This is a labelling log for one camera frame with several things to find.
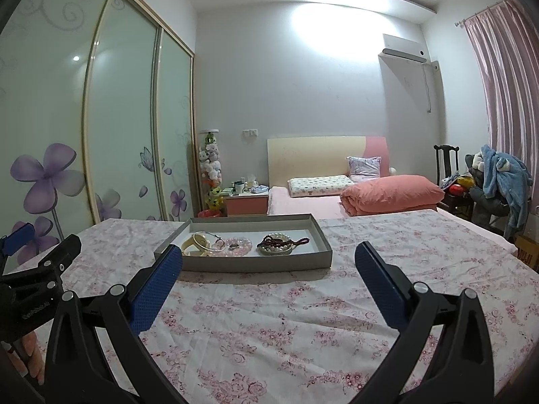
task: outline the curtain rod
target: curtain rod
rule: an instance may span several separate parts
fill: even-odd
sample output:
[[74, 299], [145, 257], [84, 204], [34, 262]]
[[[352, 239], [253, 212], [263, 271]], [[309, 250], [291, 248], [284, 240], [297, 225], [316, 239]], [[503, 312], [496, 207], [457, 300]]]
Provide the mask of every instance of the curtain rod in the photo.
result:
[[474, 13], [473, 15], [469, 16], [468, 18], [464, 18], [463, 20], [459, 21], [458, 23], [455, 23], [455, 27], [462, 26], [462, 25], [464, 24], [464, 22], [465, 22], [465, 21], [468, 21], [470, 18], [472, 18], [472, 17], [474, 17], [474, 16], [477, 16], [477, 15], [479, 15], [480, 13], [483, 13], [485, 10], [492, 9], [493, 7], [497, 6], [498, 4], [502, 4], [504, 1], [507, 1], [507, 0], [501, 0], [501, 1], [498, 1], [497, 3], [494, 3], [493, 5], [487, 6], [487, 7], [484, 8], [483, 10], [480, 10], [480, 11]]

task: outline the wooden chair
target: wooden chair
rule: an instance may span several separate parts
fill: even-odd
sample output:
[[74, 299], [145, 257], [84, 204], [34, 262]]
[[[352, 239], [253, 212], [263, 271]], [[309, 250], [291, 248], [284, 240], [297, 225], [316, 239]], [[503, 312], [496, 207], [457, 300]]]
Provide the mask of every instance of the wooden chair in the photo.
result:
[[[437, 183], [440, 185], [440, 155], [439, 151], [441, 150], [444, 157], [444, 178], [448, 178], [452, 175], [451, 171], [451, 151], [455, 152], [455, 165], [456, 169], [459, 170], [459, 147], [453, 147], [448, 145], [436, 146], [436, 169], [437, 169]], [[438, 204], [438, 208], [446, 210], [448, 213], [464, 218], [468, 221], [471, 221], [473, 214], [474, 201], [469, 194], [466, 194], [464, 197], [454, 196], [445, 193], [445, 197]]]

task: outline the wall socket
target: wall socket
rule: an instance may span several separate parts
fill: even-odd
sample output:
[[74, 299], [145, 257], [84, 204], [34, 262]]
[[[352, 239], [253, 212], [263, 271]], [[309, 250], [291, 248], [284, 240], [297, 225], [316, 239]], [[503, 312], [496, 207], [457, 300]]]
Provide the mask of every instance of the wall socket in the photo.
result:
[[258, 136], [258, 129], [244, 129], [242, 130], [242, 134], [245, 138], [249, 137], [257, 137]]

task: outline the human hand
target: human hand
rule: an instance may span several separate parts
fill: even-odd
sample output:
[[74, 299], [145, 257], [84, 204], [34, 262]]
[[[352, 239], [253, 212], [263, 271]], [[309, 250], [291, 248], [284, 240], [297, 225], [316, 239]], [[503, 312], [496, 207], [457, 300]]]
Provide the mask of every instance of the human hand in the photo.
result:
[[26, 374], [26, 372], [29, 371], [30, 376], [32, 378], [37, 378], [39, 385], [42, 386], [45, 382], [45, 364], [43, 363], [41, 352], [37, 344], [36, 333], [32, 331], [31, 333], [26, 334], [26, 336], [22, 337], [21, 341], [26, 353], [30, 357], [28, 369], [26, 369], [25, 364], [15, 352], [8, 352], [7, 356], [10, 358], [17, 371], [19, 371], [21, 374]]

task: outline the floral tablecloth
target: floral tablecloth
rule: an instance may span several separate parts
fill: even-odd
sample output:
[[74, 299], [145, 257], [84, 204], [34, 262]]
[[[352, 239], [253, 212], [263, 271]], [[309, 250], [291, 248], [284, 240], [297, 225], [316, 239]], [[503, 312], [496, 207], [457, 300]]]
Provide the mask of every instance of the floral tablecloth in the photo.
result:
[[[449, 294], [466, 287], [478, 292], [496, 391], [524, 363], [539, 337], [539, 276], [504, 249], [427, 210], [319, 224], [334, 251], [330, 270], [181, 275], [140, 338], [188, 401], [348, 403], [397, 337], [354, 267], [355, 247], [364, 240], [412, 282]], [[82, 297], [126, 284], [153, 263], [154, 249], [178, 226], [106, 220], [85, 230], [82, 252], [63, 275], [64, 288]], [[50, 323], [38, 330], [44, 347], [49, 330]], [[425, 372], [439, 331], [429, 337], [408, 388]], [[106, 334], [100, 337], [119, 383], [129, 389]]]

